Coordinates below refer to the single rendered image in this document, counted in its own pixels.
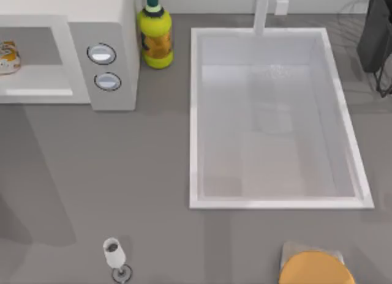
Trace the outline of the large microwave knob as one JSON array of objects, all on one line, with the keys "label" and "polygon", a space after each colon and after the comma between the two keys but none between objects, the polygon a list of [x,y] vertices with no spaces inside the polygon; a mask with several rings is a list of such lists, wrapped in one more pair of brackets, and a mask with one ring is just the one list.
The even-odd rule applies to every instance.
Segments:
[{"label": "large microwave knob", "polygon": [[98,65],[109,65],[116,60],[116,51],[105,43],[98,43],[87,48],[88,58]]}]

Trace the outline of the clear wine glass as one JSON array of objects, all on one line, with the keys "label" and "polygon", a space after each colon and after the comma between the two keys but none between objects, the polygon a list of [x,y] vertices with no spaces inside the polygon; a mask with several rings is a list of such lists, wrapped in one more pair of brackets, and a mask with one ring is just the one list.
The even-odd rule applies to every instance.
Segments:
[{"label": "clear wine glass", "polygon": [[106,262],[111,268],[111,277],[117,284],[128,284],[133,276],[132,268],[127,264],[126,254],[115,237],[106,239],[103,243]]}]

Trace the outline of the white sink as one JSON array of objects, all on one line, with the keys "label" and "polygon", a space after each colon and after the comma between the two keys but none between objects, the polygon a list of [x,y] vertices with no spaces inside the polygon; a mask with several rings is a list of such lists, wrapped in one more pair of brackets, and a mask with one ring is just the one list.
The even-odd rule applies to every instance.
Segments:
[{"label": "white sink", "polygon": [[190,50],[190,208],[374,208],[325,28],[193,28]]}]

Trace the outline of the pale microwave oven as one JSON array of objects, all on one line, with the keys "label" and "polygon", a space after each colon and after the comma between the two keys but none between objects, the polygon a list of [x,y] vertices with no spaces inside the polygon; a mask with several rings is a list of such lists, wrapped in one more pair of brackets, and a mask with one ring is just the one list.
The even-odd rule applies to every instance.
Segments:
[{"label": "pale microwave oven", "polygon": [[[0,104],[88,104],[96,111],[136,107],[141,0],[0,0],[0,42],[14,41],[19,71],[0,75]],[[109,65],[93,63],[87,48],[116,51]],[[121,87],[103,91],[94,77],[115,73]]]}]

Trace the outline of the tall white tap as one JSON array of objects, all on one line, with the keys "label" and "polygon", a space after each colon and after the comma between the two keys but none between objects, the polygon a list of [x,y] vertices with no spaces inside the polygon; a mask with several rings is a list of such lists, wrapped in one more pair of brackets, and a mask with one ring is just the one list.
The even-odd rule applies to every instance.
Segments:
[{"label": "tall white tap", "polygon": [[257,36],[263,34],[270,0],[256,0],[254,14],[254,32]]}]

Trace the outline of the orange and white packet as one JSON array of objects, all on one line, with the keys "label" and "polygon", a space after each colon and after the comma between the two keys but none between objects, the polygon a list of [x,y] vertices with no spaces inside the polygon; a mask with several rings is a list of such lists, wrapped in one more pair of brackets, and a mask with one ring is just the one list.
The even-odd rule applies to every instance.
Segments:
[{"label": "orange and white packet", "polygon": [[20,68],[21,58],[15,42],[0,42],[0,75],[16,73]]}]

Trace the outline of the small microwave knob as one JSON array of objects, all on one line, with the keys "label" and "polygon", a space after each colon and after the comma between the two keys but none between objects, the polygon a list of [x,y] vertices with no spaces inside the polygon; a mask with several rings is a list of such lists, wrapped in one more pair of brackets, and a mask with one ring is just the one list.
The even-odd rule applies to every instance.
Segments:
[{"label": "small microwave knob", "polygon": [[121,87],[121,79],[115,73],[107,72],[94,77],[94,84],[103,91],[115,91]]}]

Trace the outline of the orange round bread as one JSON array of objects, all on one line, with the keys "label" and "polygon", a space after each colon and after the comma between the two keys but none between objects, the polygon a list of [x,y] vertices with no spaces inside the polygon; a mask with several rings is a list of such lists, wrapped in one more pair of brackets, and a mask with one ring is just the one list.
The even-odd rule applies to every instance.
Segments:
[{"label": "orange round bread", "polygon": [[306,250],[287,260],[280,271],[278,284],[356,284],[356,280],[337,257]]}]

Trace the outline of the yellow green bottle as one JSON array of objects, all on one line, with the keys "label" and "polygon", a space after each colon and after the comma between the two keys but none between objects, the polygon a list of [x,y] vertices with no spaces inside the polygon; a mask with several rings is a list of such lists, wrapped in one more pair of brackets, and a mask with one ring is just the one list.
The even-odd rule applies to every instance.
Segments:
[{"label": "yellow green bottle", "polygon": [[159,0],[146,0],[138,13],[141,53],[154,69],[167,68],[173,61],[172,17]]}]

